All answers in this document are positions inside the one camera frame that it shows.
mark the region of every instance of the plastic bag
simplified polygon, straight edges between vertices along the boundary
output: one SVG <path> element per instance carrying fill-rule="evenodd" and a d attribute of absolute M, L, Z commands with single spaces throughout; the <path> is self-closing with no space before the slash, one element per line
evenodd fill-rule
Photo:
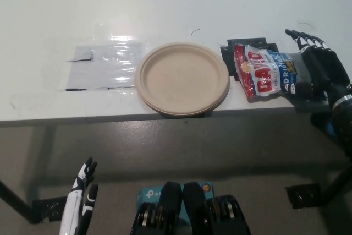
<path fill-rule="evenodd" d="M 139 40 L 109 40 L 76 47 L 67 90 L 116 89 L 135 86 L 137 65 L 146 45 Z"/>
<path fill-rule="evenodd" d="M 235 45 L 234 62 L 247 98 L 280 91 L 296 94 L 298 73 L 290 54 Z"/>

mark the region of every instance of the black table leg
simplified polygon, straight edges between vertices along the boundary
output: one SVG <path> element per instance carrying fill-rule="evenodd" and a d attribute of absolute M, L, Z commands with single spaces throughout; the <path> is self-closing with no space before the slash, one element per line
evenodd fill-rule
<path fill-rule="evenodd" d="M 37 215 L 32 208 L 14 192 L 12 192 L 4 183 L 0 181 L 0 198 L 12 207 L 18 214 L 28 220 L 30 223 L 39 223 L 40 216 Z"/>

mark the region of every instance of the stack of paper plates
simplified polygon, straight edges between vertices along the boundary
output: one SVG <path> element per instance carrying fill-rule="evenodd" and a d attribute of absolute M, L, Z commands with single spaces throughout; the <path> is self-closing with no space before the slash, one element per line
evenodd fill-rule
<path fill-rule="evenodd" d="M 154 110 L 192 116 L 216 107 L 229 90 L 221 57 L 192 43 L 171 43 L 146 55 L 136 72 L 136 87 Z"/>

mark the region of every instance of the clear plastic sheet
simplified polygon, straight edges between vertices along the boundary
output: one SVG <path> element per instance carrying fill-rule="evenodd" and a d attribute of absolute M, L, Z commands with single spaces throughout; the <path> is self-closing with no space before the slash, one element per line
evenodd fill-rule
<path fill-rule="evenodd" d="M 77 46 L 67 61 L 71 64 L 67 91 L 133 87 L 145 52 L 146 44 L 133 36 L 111 36 L 108 41 Z"/>

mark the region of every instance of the blue box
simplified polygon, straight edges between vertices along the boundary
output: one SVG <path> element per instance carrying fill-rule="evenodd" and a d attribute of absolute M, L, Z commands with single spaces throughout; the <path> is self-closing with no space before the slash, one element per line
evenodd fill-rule
<path fill-rule="evenodd" d="M 199 185 L 204 190 L 205 198 L 213 198 L 214 197 L 214 188 L 211 182 L 203 182 L 199 183 Z M 160 198 L 161 189 L 163 187 L 145 187 L 142 188 L 137 196 L 137 209 L 144 202 L 148 203 L 158 203 Z M 181 212 L 180 212 L 180 220 L 179 226 L 190 226 L 190 220 L 188 218 L 185 204 L 182 201 Z"/>

